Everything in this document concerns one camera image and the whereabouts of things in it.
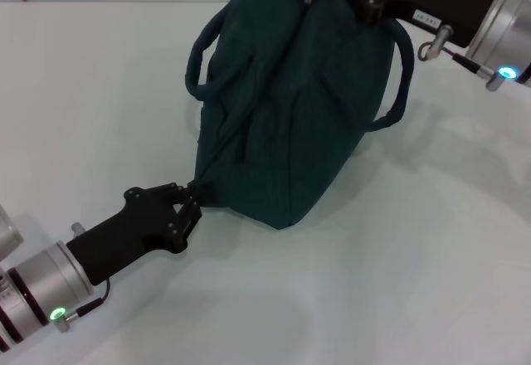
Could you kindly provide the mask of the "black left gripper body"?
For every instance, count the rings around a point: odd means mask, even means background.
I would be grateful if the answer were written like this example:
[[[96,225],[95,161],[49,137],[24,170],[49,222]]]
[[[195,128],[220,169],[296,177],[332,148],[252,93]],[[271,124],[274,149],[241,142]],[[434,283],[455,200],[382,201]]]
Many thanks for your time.
[[[93,286],[97,286],[151,251],[178,254],[188,243],[175,241],[169,229],[177,212],[153,194],[153,187],[130,188],[124,207],[111,218],[67,242]]]

